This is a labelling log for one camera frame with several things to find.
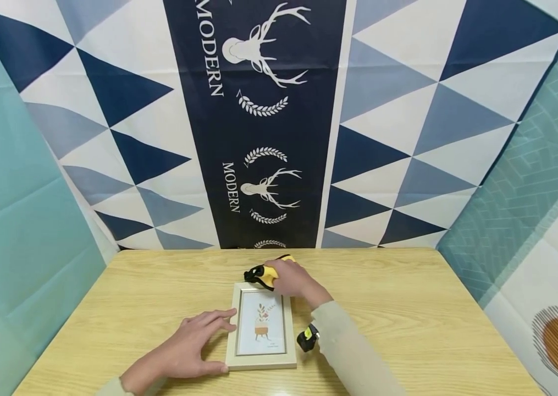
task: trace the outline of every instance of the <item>left hand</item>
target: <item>left hand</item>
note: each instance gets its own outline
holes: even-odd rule
[[[228,322],[236,313],[235,308],[213,310],[182,320],[178,330],[169,339],[138,359],[120,377],[125,391],[140,395],[163,376],[196,378],[228,372],[228,367],[223,362],[204,361],[201,358],[201,349],[218,330],[237,329]]]

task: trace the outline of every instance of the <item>potted plant drawing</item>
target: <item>potted plant drawing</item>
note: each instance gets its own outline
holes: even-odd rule
[[[270,307],[266,307],[263,304],[259,304],[257,308],[257,318],[255,320],[255,341],[258,341],[259,336],[263,338],[266,337],[268,341],[268,319],[270,318],[270,311],[276,306],[272,304]]]

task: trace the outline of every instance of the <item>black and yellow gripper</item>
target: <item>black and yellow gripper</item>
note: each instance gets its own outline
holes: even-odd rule
[[[286,254],[278,257],[277,260],[294,261],[294,258],[292,257],[292,255]],[[260,266],[252,267],[250,268],[250,271],[246,271],[243,273],[243,280],[248,283],[258,283],[271,292],[274,291],[274,280],[278,278],[279,275],[274,268],[264,266],[263,264]]]
[[[307,329],[301,331],[301,333],[296,336],[296,342],[299,344],[304,353],[308,353],[309,351],[314,349],[316,341],[317,339],[319,339],[319,337],[320,335],[318,330],[313,324],[310,323],[310,325],[307,326]]]

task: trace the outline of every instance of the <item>beige sleeve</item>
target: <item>beige sleeve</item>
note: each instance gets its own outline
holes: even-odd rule
[[[321,353],[351,396],[401,396],[404,389],[349,314],[330,301],[312,312]]]
[[[134,396],[134,394],[125,392],[120,383],[120,378],[116,377],[96,392],[96,396]]]

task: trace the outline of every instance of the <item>white picture frame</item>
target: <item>white picture frame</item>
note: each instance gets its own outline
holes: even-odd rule
[[[230,371],[296,367],[290,297],[250,283],[235,283],[225,363]]]

